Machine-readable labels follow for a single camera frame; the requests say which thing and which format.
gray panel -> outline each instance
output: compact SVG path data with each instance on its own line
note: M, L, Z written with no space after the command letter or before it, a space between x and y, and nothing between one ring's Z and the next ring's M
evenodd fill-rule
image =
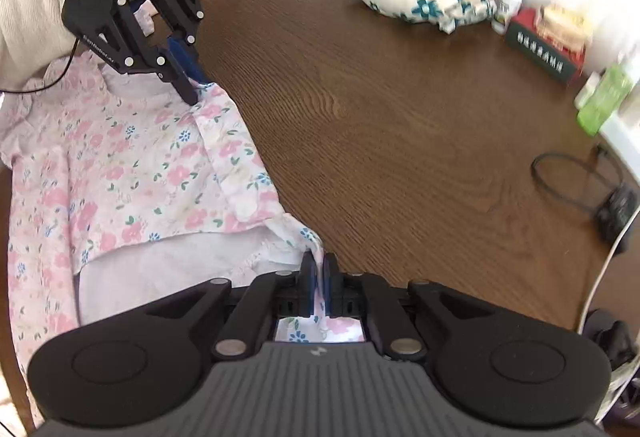
M496 427L451 406L424 369L379 356L372 343L265 343L216 365L184 405L115 430L47 422L36 437L602 437L593 424L549 431Z

silver screw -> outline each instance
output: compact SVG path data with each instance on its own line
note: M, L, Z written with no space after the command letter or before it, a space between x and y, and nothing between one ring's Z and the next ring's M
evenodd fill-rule
M241 340L222 340L216 343L216 352L221 356L240 356L246 350L246 343Z
M413 338L400 338L399 340L391 341L391 350L396 354L404 354L407 356L420 352L422 350L422 344Z

white logo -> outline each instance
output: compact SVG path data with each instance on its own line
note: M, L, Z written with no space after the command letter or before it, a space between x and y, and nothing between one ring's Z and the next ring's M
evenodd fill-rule
M324 356L324 354L326 354L327 352L329 352L326 348L324 347L318 347L312 351L309 351L313 356L316 357L320 357L320 356Z

cable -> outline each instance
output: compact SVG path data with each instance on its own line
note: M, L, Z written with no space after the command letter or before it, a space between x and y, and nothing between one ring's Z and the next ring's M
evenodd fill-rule
M2 425L2 428L5 429L5 431L11 436L11 437L15 437L15 433L13 433L11 430L9 430L2 421L0 421L0 425Z
M66 73L68 72L69 67L71 66L71 61L73 61L73 58L76 55L76 49L78 48L79 41L80 40L76 38L76 42L74 43L74 48L71 50L71 54L69 55L69 61L66 62L65 70L62 71L62 74L60 74L58 79L53 83L49 83L48 85L43 86L42 88L36 88L35 90L24 90L23 92L19 92L19 91L16 92L13 90L2 90L2 92L4 92L5 94L35 94L36 92L42 92L43 90L47 90L48 88L51 88L55 84L60 83L60 81L62 81L62 78L64 78Z
M598 181L602 182L602 184L609 187L611 191L614 191L620 188L620 186L622 186L624 181L622 169L616 163L616 161L611 157L611 155L609 154L609 151L605 147L598 146L598 153L602 153L607 158L607 160L609 160L610 164L613 166L614 170L616 171L616 174L618 175L618 184L611 182L604 175L594 170L586 162L578 158L575 158L571 155L567 155L566 153L560 153L560 152L543 153L541 155L538 155L535 159L533 159L533 162L531 163L531 176L533 177L533 180L536 182L538 186L540 186L544 191L546 191L550 195L553 195L555 198L558 198L559 200L567 202L568 204L571 204L572 206L575 206L576 208L582 211L585 211L586 213L595 214L596 211L598 210L598 207L588 206L583 202L580 202L579 200L575 200L574 198L567 197L566 195L561 194L560 192L556 191L551 186L549 186L549 184L547 184L546 181L540 176L540 173L538 171L538 164L540 164L540 162L542 162L543 160L549 159L549 158L569 161L583 168L588 174L593 175Z
M609 267L609 263L611 262L611 259L613 258L613 255L615 254L616 249L620 244L620 240L622 240L622 237L625 236L626 232L629 230L629 227L631 227L631 224L634 223L634 220L636 219L636 216L638 216L638 213L640 213L640 206L636 208L636 211L634 211L634 214L631 215L631 218L625 224L625 227L623 227L622 231L620 231L620 234L618 235L618 237L616 238L616 241L611 246L611 249L609 249L609 255L607 256L607 260L604 261L602 269L600 270L600 273L598 274L598 277L596 278L596 281L593 283L593 287L591 287L591 291L587 296L587 300L584 302L584 307L582 307L582 312L580 314L580 321L578 322L578 331L577 331L578 334L582 334L582 331L584 330L584 324L587 320L587 314L589 313L589 307L591 305L591 301L595 296L598 285L600 285L600 282L602 281L602 277L607 272L607 267Z

white fabric sleeve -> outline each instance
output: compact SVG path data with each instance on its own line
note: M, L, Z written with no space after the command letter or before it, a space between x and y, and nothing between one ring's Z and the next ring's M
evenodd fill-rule
M71 51L64 1L0 0L0 89L20 90L34 72Z

